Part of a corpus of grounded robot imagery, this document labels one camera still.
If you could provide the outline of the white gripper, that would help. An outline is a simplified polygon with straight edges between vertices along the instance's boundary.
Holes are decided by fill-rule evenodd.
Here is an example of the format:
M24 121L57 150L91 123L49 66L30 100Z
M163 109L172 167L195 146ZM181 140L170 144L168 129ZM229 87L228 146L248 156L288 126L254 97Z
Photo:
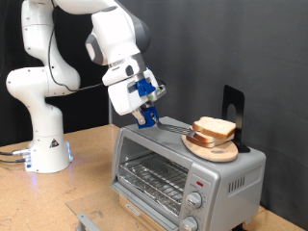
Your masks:
M146 121L138 108L146 102L160 99L167 92L166 86L158 84L152 71L137 62L109 68L102 82L108 87L115 111L120 116L132 113L139 125Z

